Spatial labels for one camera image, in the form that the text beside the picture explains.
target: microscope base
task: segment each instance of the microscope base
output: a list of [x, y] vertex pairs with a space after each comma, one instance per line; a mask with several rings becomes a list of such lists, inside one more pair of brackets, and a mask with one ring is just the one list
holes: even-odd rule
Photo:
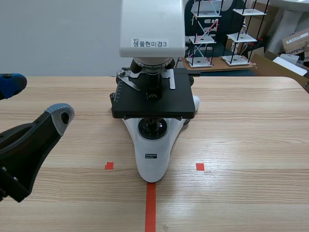
[[[193, 96], [196, 111], [199, 108], [199, 98]], [[135, 147], [135, 159], [141, 177], [147, 182], [157, 182], [165, 174], [169, 165], [170, 151], [183, 127], [186, 119], [177, 120], [165, 118], [168, 125], [167, 133], [160, 139], [143, 138], [138, 129], [141, 118], [124, 120]]]

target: shelf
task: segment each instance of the shelf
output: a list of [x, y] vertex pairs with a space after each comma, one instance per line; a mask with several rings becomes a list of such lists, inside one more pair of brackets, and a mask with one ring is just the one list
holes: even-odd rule
[[233, 60], [231, 63], [232, 56], [224, 56], [222, 59], [229, 65], [229, 66], [238, 66], [238, 65], [249, 65], [250, 62], [248, 63], [247, 60], [245, 60], [242, 56], [240, 55], [234, 55]]
[[214, 18], [221, 17], [221, 15], [216, 14], [215, 11], [200, 11], [197, 16], [197, 11], [192, 12], [192, 14], [197, 18]]
[[192, 63], [193, 57], [187, 57], [186, 60], [191, 68], [205, 68], [205, 67], [212, 67], [210, 61], [206, 60], [204, 57], [194, 57], [193, 65]]
[[240, 34], [237, 40], [238, 33], [227, 35], [230, 39], [237, 43], [256, 42], [256, 39], [252, 38], [248, 34]]
[[193, 44], [213, 44], [213, 43], [215, 44], [216, 43], [215, 40], [209, 35], [204, 35], [203, 38], [201, 35], [198, 35], [196, 43], [195, 43], [195, 36], [190, 36], [189, 38]]
[[242, 13], [243, 9], [233, 9], [233, 11], [242, 16], [266, 15], [264, 12], [258, 11], [256, 9], [245, 9], [243, 13]]

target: blue handle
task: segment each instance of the blue handle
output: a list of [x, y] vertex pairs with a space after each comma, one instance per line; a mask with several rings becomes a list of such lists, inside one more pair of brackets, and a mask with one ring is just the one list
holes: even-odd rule
[[26, 88], [26, 85], [27, 79], [21, 74], [0, 74], [0, 100], [11, 98], [20, 93]]

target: brand logo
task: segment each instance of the brand logo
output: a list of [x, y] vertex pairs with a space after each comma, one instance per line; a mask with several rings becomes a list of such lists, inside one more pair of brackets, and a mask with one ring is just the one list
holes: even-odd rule
[[145, 154], [146, 159], [156, 159], [156, 154]]
[[299, 53], [300, 51], [302, 51], [302, 50], [305, 50], [305, 46], [303, 46], [303, 47], [301, 47], [301, 48], [298, 48], [298, 49], [296, 49], [296, 50], [294, 50], [294, 51], [291, 51], [291, 52], [288, 52], [287, 54], [293, 54], [293, 53]]

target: microscope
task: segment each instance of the microscope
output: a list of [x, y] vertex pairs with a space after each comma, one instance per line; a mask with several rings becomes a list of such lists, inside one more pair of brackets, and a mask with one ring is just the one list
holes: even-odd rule
[[141, 177], [157, 182], [165, 174], [172, 146], [194, 118], [199, 98], [188, 74], [174, 72], [185, 54], [182, 0], [122, 0], [120, 56], [133, 58], [117, 72], [110, 95], [112, 116], [121, 118], [133, 140]]

